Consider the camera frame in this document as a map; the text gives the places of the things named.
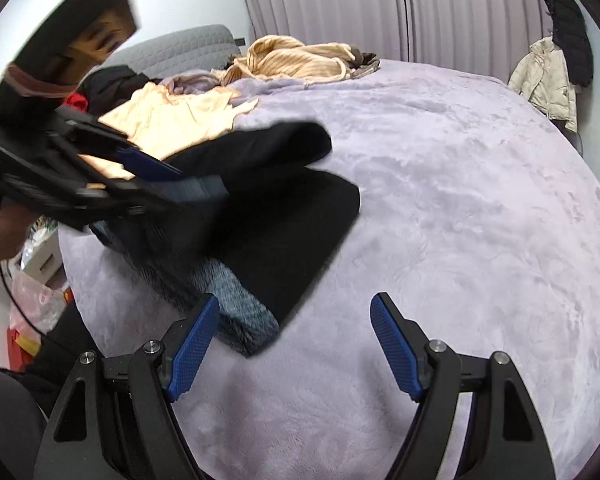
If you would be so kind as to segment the person left hand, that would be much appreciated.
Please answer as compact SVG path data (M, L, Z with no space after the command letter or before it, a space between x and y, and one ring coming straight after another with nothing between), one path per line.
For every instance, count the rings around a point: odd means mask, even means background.
M39 216L17 204L0 210L0 260L10 259L20 252L31 226Z

